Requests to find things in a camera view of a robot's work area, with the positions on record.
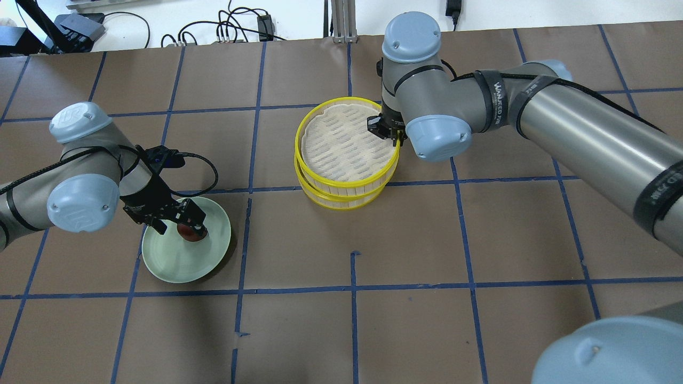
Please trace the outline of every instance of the ur robot arm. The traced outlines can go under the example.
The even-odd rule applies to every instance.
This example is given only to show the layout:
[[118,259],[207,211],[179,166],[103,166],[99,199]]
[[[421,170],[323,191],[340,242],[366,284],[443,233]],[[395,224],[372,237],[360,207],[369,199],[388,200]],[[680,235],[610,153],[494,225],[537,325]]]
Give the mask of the ur robot arm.
[[[512,125],[646,232],[683,255],[683,144],[592,91],[559,61],[482,70],[449,81],[439,26],[409,12],[387,27],[382,113],[368,130],[444,161],[473,133]],[[683,383],[683,302],[590,323],[552,344],[532,383]]]
[[683,255],[683,144],[569,82],[557,60],[449,81],[440,47],[426,14],[389,23],[378,64],[382,114],[368,119],[369,131],[395,144],[407,136],[419,158],[443,161],[466,150],[473,133],[511,124]]
[[161,234],[162,220],[170,220],[181,224],[178,231],[188,241],[206,235],[205,213],[190,199],[174,200],[159,176],[164,167],[183,166],[184,154],[134,147],[92,102],[61,110],[50,132],[64,145],[60,162],[0,185],[0,251],[53,225],[71,232],[99,230],[112,220],[119,199],[136,223]]

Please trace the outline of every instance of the black device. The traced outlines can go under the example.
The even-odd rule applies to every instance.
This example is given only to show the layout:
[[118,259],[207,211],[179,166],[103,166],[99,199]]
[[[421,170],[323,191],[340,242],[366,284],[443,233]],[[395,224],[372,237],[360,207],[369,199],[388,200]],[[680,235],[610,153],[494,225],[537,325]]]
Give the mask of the black device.
[[28,28],[0,26],[0,57],[32,55],[42,47],[43,44]]
[[453,19],[453,30],[458,26],[458,19],[462,12],[462,0],[446,0],[446,16]]
[[48,53],[90,52],[93,43],[104,32],[93,23],[102,24],[104,14],[62,14],[55,22],[33,0],[16,0],[17,5],[45,32]]
[[275,35],[275,26],[273,25],[273,17],[269,14],[258,16],[256,18],[258,24],[258,40],[259,41],[273,41]]

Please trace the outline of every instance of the metal pole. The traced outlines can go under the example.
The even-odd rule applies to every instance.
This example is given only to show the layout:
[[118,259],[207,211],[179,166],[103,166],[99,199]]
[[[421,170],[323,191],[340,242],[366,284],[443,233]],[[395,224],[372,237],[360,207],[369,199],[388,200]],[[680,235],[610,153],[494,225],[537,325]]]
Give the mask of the metal pole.
[[356,42],[356,2],[355,0],[332,0],[332,20],[334,42]]
[[539,91],[524,108],[520,126],[530,140],[683,255],[680,196],[658,208],[665,215],[646,222],[639,218],[643,198],[652,199],[657,192],[652,189],[655,180],[662,180],[659,185],[666,189],[683,178],[683,143],[562,85]]

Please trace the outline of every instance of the power adapter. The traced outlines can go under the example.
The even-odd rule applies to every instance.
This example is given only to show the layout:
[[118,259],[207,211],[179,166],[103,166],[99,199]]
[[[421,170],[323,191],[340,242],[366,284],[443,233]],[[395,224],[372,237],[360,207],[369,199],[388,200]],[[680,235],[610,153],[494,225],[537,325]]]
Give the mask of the power adapter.
[[267,14],[265,16],[257,16],[256,23],[258,24],[258,40],[259,41],[273,41],[275,35],[275,25],[273,18]]

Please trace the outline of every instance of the work surface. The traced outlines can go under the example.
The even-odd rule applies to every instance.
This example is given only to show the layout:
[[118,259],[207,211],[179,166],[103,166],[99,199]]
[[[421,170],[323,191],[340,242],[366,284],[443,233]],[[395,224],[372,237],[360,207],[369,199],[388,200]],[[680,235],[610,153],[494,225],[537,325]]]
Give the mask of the work surface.
[[[380,99],[381,39],[0,59],[1,182],[54,163],[48,121],[92,100],[134,143],[213,161],[207,197],[234,228],[220,269],[180,285],[148,272],[121,210],[97,233],[11,244],[0,382],[521,384],[581,325],[683,300],[683,258],[510,127],[454,162],[406,143],[360,210],[310,202],[296,128],[328,99]],[[560,59],[683,140],[682,40],[683,22],[458,32],[441,57],[458,74]],[[163,176],[213,178],[199,161]]]

